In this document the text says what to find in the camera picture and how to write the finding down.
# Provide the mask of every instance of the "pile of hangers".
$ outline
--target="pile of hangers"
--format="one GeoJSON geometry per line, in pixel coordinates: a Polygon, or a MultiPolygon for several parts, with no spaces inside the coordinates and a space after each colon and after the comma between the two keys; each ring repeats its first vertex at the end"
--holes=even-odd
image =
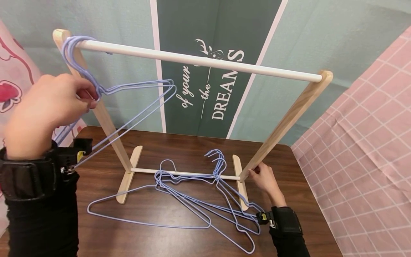
{"type": "MultiPolygon", "coordinates": [[[[154,111],[156,111],[158,108],[160,108],[160,106],[162,106],[164,103],[169,101],[175,95],[176,90],[177,90],[176,86],[174,85],[174,82],[170,79],[169,80],[157,80],[157,81],[146,81],[146,82],[139,82],[139,83],[130,83],[130,84],[113,86],[113,87],[110,87],[108,89],[105,89],[101,84],[98,83],[96,78],[87,69],[82,68],[78,63],[76,63],[76,61],[73,57],[74,48],[76,47],[77,43],[79,43],[83,40],[95,40],[95,39],[92,38],[92,37],[86,37],[86,36],[72,36],[72,37],[69,37],[63,44],[61,54],[62,54],[64,60],[66,61],[66,63],[68,65],[73,67],[80,74],[82,74],[83,77],[87,78],[88,80],[90,80],[92,82],[92,84],[96,87],[96,91],[97,91],[97,94],[99,96],[98,100],[100,100],[102,94],[111,95],[111,94],[114,94],[114,93],[122,91],[122,90],[132,90],[132,89],[140,89],[140,88],[153,88],[153,87],[165,87],[165,88],[167,88],[167,90],[161,96],[159,96],[155,101],[153,101],[153,103],[148,105],[144,110],[142,110],[140,113],[138,113],[136,116],[134,116],[130,121],[125,123],[122,127],[120,127],[118,130],[116,130],[114,133],[107,136],[101,142],[96,144],[93,147],[93,151],[95,151],[95,152],[93,154],[89,155],[87,158],[80,161],[77,164],[77,166],[84,163],[86,160],[90,159],[94,155],[98,154],[104,148],[106,148],[107,146],[112,144],[115,140],[119,139],[125,133],[127,133],[132,128],[137,126],[141,121],[143,121],[150,114],[152,114],[154,111]],[[164,99],[163,102],[160,102],[160,99],[162,99],[170,91],[172,91],[172,93],[166,99],[164,99]],[[147,111],[152,106],[154,106],[157,102],[159,102],[159,104],[153,110],[147,111]],[[137,118],[140,118],[138,120],[138,122],[136,122],[135,124],[130,126],[129,129],[127,129],[124,133],[120,134],[117,138],[115,138],[111,142],[106,143],[109,140],[109,138],[111,138],[114,134],[118,133],[121,129],[124,129],[126,126],[128,126],[132,122],[135,122],[135,120],[137,118]]],[[[69,126],[66,126],[65,128],[63,128],[61,130],[61,132],[55,138],[55,140],[58,144],[60,144],[63,141],[63,139],[68,135],[68,133],[70,133],[70,131],[73,129],[73,127],[75,126],[76,123],[77,122],[75,122],[75,123],[73,123],[69,126]]],[[[95,200],[87,206],[87,212],[89,214],[104,217],[104,218],[108,218],[108,219],[119,220],[119,221],[123,221],[123,222],[129,222],[129,223],[135,223],[135,224],[141,224],[141,225],[156,226],[156,227],[170,227],[170,228],[181,228],[181,229],[208,229],[208,228],[212,227],[217,232],[219,232],[221,235],[223,235],[225,238],[227,238],[229,241],[231,241],[233,244],[235,244],[237,247],[239,247],[241,250],[243,250],[244,252],[246,252],[248,254],[252,254],[255,250],[255,244],[254,244],[253,239],[250,236],[250,233],[259,235],[260,234],[260,226],[259,226],[259,224],[257,222],[257,218],[254,214],[246,213],[246,212],[241,210],[241,206],[240,206],[239,201],[237,201],[237,198],[240,197],[241,199],[243,199],[243,201],[245,202],[245,204],[247,206],[255,209],[257,212],[258,211],[263,211],[263,209],[255,203],[248,203],[245,200],[245,198],[242,195],[240,195],[240,193],[237,190],[235,190],[227,182],[225,182],[224,180],[221,179],[220,176],[224,172],[224,170],[227,168],[227,163],[225,161],[223,153],[220,150],[218,150],[218,149],[211,150],[205,156],[207,156],[207,157],[215,156],[215,158],[212,162],[216,162],[216,166],[215,166],[215,169],[214,169],[212,174],[209,174],[209,175],[208,174],[207,175],[199,174],[199,175],[195,175],[195,176],[193,176],[193,175],[175,176],[175,175],[173,175],[169,172],[164,171],[163,168],[162,168],[162,165],[163,165],[164,162],[171,162],[173,164],[174,171],[177,171],[174,162],[172,160],[164,160],[160,163],[159,170],[154,174],[155,184],[145,185],[145,186],[142,186],[142,187],[139,187],[139,188],[134,188],[134,189],[128,190],[127,192],[124,192],[124,193],[114,194],[114,195],[111,195],[111,196],[108,196],[108,197],[104,197],[104,198],[95,200]],[[183,194],[181,192],[178,192],[173,186],[171,186],[171,185],[177,185],[177,184],[179,184],[183,181],[188,181],[188,180],[197,180],[197,181],[203,181],[203,182],[208,183],[208,184],[215,184],[217,190],[219,192],[221,192],[221,194],[225,198],[228,207],[222,207],[222,206],[207,203],[205,201],[201,201],[201,200],[193,198],[193,197],[191,197],[187,194],[183,194]],[[143,189],[143,188],[155,188],[156,190],[158,190],[162,193],[172,195],[182,205],[187,207],[191,212],[193,212],[201,220],[203,220],[204,223],[205,223],[204,226],[201,226],[201,227],[184,227],[184,226],[171,226],[171,225],[164,225],[164,224],[146,223],[146,222],[139,222],[139,221],[135,221],[135,220],[127,220],[127,219],[111,217],[111,216],[95,213],[95,212],[92,212],[90,210],[90,208],[93,204],[105,201],[105,200],[110,199],[110,198],[114,198],[118,195],[122,195],[122,194],[133,192],[133,191],[137,191],[137,190],[140,190],[140,189],[143,189]],[[236,206],[234,208],[231,205],[230,200],[235,203],[236,206]],[[235,224],[236,229],[239,232],[245,233],[247,235],[247,237],[250,239],[250,241],[252,243],[252,249],[250,251],[247,251],[242,246],[237,244],[232,238],[230,238],[225,233],[223,233],[221,230],[219,230],[217,227],[215,227],[211,222],[210,216],[207,215],[204,212],[205,210],[207,210],[207,211],[209,211],[209,212],[225,219],[228,222],[231,222],[231,223],[235,224]],[[223,216],[218,211],[230,213],[231,216],[232,216],[231,219],[223,216]],[[238,221],[239,218],[253,221],[256,225],[256,231],[241,225],[238,221]]]]}

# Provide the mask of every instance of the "black clip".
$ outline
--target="black clip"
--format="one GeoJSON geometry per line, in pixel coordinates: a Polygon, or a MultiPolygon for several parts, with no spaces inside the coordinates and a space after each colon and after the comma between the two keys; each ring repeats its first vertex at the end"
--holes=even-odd
{"type": "Polygon", "coordinates": [[[269,212],[266,212],[266,213],[265,212],[257,212],[256,216],[257,216],[258,224],[260,224],[260,225],[268,224],[268,222],[270,220],[274,220],[274,215],[272,214],[272,211],[269,211],[269,212]]]}
{"type": "Polygon", "coordinates": [[[76,138],[72,147],[59,147],[56,149],[60,167],[76,165],[83,155],[89,155],[92,151],[93,139],[76,138]]]}

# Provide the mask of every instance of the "black sleeve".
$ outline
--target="black sleeve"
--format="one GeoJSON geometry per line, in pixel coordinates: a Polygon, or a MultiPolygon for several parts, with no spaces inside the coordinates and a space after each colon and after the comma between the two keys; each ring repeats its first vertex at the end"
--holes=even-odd
{"type": "Polygon", "coordinates": [[[9,207],[9,257],[76,257],[77,173],[53,196],[35,201],[5,201],[9,207]]]}
{"type": "Polygon", "coordinates": [[[309,257],[302,233],[282,233],[270,227],[270,235],[278,257],[309,257]]]}

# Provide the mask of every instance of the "pink fabric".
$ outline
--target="pink fabric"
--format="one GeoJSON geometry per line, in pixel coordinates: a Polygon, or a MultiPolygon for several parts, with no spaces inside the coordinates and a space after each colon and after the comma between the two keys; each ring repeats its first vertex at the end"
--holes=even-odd
{"type": "Polygon", "coordinates": [[[411,256],[411,27],[292,149],[344,256],[411,256]]]}
{"type": "MultiPolygon", "coordinates": [[[[40,76],[37,66],[0,21],[0,148],[4,146],[4,126],[11,113],[40,76]]],[[[61,145],[69,146],[85,126],[83,120],[80,120],[61,145]]],[[[8,226],[6,211],[0,192],[0,236],[8,226]]]]}

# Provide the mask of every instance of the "wooden clothes rack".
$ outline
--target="wooden clothes rack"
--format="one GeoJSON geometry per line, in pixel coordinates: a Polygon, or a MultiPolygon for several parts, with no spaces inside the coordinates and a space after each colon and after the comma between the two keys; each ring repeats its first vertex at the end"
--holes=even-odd
{"type": "MultiPolygon", "coordinates": [[[[57,47],[61,51],[63,42],[71,36],[71,32],[63,29],[56,29],[53,31],[53,40],[57,47]]],[[[240,158],[233,155],[234,171],[235,176],[222,175],[221,178],[225,180],[236,180],[237,189],[239,193],[244,196],[248,201],[247,191],[245,187],[244,180],[248,177],[248,169],[254,169],[267,154],[274,148],[274,146],[280,141],[280,139],[287,133],[287,131],[296,123],[296,121],[302,116],[302,114],[308,109],[308,107],[314,102],[314,100],[324,91],[324,89],[332,81],[332,72],[327,70],[321,70],[318,74],[296,72],[285,69],[277,69],[270,67],[263,67],[245,63],[230,62],[226,60],[217,60],[211,58],[203,58],[198,56],[190,56],[179,53],[170,53],[165,51],[158,51],[152,49],[144,49],[134,46],[124,46],[120,44],[111,44],[93,40],[86,40],[77,44],[73,56],[75,61],[81,65],[83,68],[87,69],[86,62],[80,49],[88,49],[94,51],[102,51],[109,53],[118,53],[130,56],[138,56],[150,59],[158,59],[164,61],[171,61],[177,63],[200,65],[206,67],[220,68],[235,70],[238,72],[248,72],[268,76],[276,76],[287,79],[298,79],[303,81],[309,81],[308,86],[303,90],[301,95],[297,98],[285,116],[281,119],[280,123],[275,127],[273,132],[269,135],[263,145],[258,149],[254,157],[248,162],[248,164],[243,169],[241,167],[240,158]]],[[[76,77],[81,77],[78,71],[69,66],[71,73],[76,77]]],[[[99,101],[97,107],[93,110],[97,120],[99,121],[104,133],[109,136],[115,132],[114,124],[110,118],[110,115],[104,106],[102,100],[99,101]]],[[[118,134],[113,135],[109,140],[112,141],[114,138],[118,137],[118,134]]],[[[142,169],[136,168],[141,152],[143,150],[142,146],[137,146],[134,148],[131,158],[128,157],[126,150],[120,139],[112,143],[114,151],[116,152],[118,158],[121,161],[125,169],[123,179],[121,181],[118,193],[126,192],[129,190],[134,173],[155,173],[157,170],[154,169],[142,169]]],[[[175,172],[167,171],[175,175],[199,175],[197,173],[188,172],[175,172]]],[[[117,201],[120,204],[124,204],[127,198],[127,194],[118,195],[117,201]]],[[[248,209],[244,201],[240,198],[241,208],[245,211],[248,209]]]]}

